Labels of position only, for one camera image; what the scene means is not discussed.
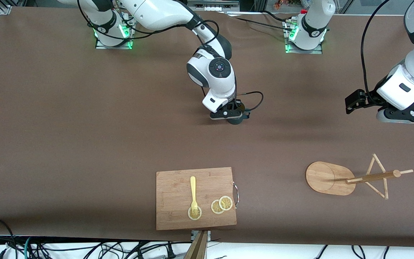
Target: wooden rod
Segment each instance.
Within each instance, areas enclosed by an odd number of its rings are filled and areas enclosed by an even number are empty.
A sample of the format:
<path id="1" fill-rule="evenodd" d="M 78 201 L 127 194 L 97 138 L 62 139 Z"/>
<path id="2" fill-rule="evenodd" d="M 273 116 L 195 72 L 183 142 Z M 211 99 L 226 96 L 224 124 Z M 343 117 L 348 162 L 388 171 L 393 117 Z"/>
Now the wooden rod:
<path id="1" fill-rule="evenodd" d="M 389 193 L 387 192 L 387 180 L 386 178 L 383 178 L 383 184 L 384 184 L 384 198 L 387 200 L 389 199 Z"/>
<path id="2" fill-rule="evenodd" d="M 378 191 L 375 187 L 373 187 L 373 185 L 371 185 L 369 182 L 365 182 L 368 186 L 370 186 L 370 188 L 372 188 L 373 189 L 373 191 L 375 191 L 375 193 L 378 193 L 381 197 L 383 197 L 383 198 L 386 198 L 386 197 L 384 197 L 384 195 L 380 192 L 380 191 Z"/>
<path id="3" fill-rule="evenodd" d="M 408 174 L 412 172 L 413 172 L 413 169 L 410 169 L 410 170 L 400 171 L 400 174 L 403 175 L 403 174 Z"/>
<path id="4" fill-rule="evenodd" d="M 373 153 L 373 158 L 376 160 L 376 162 L 378 163 L 379 167 L 381 168 L 381 171 L 383 171 L 383 173 L 386 173 L 386 169 L 384 169 L 383 164 L 381 164 L 380 160 L 378 159 L 378 157 L 376 156 L 375 153 Z"/>
<path id="5" fill-rule="evenodd" d="M 378 180 L 382 180 L 383 178 L 397 178 L 400 177 L 400 171 L 399 170 L 394 170 L 394 171 L 389 171 L 389 172 L 385 172 L 385 173 L 378 173 L 378 174 L 373 174 L 373 175 L 366 175 L 366 176 L 362 176 L 362 177 L 356 177 L 356 178 L 351 178 L 351 179 L 346 179 L 346 183 L 347 184 L 355 184 L 355 183 L 361 183 L 361 182 L 372 182 L 372 181 L 378 181 Z"/>
<path id="6" fill-rule="evenodd" d="M 372 161 L 370 161 L 370 165 L 368 166 L 368 170 L 367 170 L 366 175 L 369 175 L 370 174 L 370 171 L 372 170 L 372 167 L 373 167 L 373 163 L 374 162 L 375 162 L 375 158 L 372 157 Z"/>

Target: lemon slice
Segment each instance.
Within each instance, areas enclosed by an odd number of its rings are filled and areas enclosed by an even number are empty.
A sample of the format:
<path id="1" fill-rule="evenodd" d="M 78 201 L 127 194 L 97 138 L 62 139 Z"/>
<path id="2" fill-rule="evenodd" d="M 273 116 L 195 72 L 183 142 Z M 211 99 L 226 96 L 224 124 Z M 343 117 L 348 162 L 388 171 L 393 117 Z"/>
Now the lemon slice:
<path id="1" fill-rule="evenodd" d="M 188 217 L 190 218 L 190 219 L 192 219 L 192 220 L 198 220 L 200 217 L 202 216 L 202 210 L 201 210 L 201 207 L 197 207 L 197 216 L 194 216 L 192 213 L 191 213 L 191 207 L 189 207 L 188 208 Z"/>
<path id="2" fill-rule="evenodd" d="M 233 200 L 228 196 L 219 199 L 218 204 L 222 210 L 230 210 L 233 207 Z"/>
<path id="3" fill-rule="evenodd" d="M 220 204 L 218 203 L 219 200 L 214 200 L 212 202 L 212 205 L 210 205 L 210 208 L 212 209 L 213 213 L 215 214 L 221 214 L 224 212 L 222 208 L 220 208 Z"/>

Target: cutting board handle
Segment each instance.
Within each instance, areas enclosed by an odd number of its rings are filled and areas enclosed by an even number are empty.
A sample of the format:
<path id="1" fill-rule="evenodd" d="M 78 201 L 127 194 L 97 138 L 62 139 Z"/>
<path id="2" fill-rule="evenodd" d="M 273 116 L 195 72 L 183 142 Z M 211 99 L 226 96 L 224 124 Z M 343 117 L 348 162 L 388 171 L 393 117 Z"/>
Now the cutting board handle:
<path id="1" fill-rule="evenodd" d="M 239 189 L 237 188 L 237 185 L 235 185 L 234 181 L 233 181 L 233 187 L 236 189 L 236 202 L 234 204 L 235 208 L 237 209 L 237 204 L 239 203 Z"/>

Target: brown table surface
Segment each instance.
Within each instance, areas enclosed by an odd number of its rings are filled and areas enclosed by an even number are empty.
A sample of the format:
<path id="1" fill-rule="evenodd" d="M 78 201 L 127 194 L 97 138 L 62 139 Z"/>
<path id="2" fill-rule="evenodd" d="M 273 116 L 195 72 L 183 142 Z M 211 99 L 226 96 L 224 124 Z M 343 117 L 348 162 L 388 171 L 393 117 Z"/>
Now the brown table surface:
<path id="1" fill-rule="evenodd" d="M 414 125 L 380 123 L 375 108 L 345 114 L 344 98 L 363 87 L 367 17 L 333 17 L 324 54 L 301 55 L 285 53 L 279 29 L 201 15 L 232 43 L 238 91 L 265 94 L 241 125 L 209 119 L 186 73 L 199 42 L 185 28 L 96 50 L 77 9 L 0 17 L 0 218 L 14 234 L 187 240 L 156 231 L 156 172 L 231 166 L 237 225 L 213 239 L 414 246 L 414 173 L 389 181 L 389 200 L 366 185 L 324 195 L 304 180 L 314 161 L 362 175 L 372 153 L 386 169 L 414 169 Z M 402 20 L 373 21 L 371 88 L 413 47 Z"/>

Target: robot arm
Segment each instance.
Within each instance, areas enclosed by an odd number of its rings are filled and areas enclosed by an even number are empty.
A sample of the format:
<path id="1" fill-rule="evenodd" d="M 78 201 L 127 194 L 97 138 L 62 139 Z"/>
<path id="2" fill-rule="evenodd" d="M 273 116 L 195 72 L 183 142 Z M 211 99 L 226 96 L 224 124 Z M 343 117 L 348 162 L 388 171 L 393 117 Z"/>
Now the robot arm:
<path id="1" fill-rule="evenodd" d="M 315 49 L 327 32 L 327 25 L 336 5 L 333 0 L 315 0 L 305 14 L 297 16 L 298 27 L 290 40 L 304 50 Z"/>
<path id="2" fill-rule="evenodd" d="M 94 29 L 102 32 L 97 34 L 102 44 L 118 46 L 128 38 L 120 34 L 119 26 L 124 23 L 119 13 L 113 9 L 110 0 L 59 1 L 72 5 L 80 4 Z M 235 75 L 229 62 L 232 48 L 228 40 L 182 2 L 173 0 L 120 0 L 120 2 L 133 18 L 147 29 L 160 31 L 174 25 L 182 25 L 193 31 L 203 43 L 188 61 L 187 70 L 191 80 L 201 87 L 209 88 L 202 103 L 212 112 L 212 119 L 242 118 L 245 108 L 242 105 L 241 109 L 237 109 Z M 220 109 L 222 109 L 221 116 L 218 115 Z"/>
<path id="3" fill-rule="evenodd" d="M 414 44 L 414 1 L 404 16 L 404 25 Z M 345 99 L 346 113 L 379 105 L 382 122 L 414 123 L 414 50 L 393 67 L 369 94 L 357 90 Z"/>

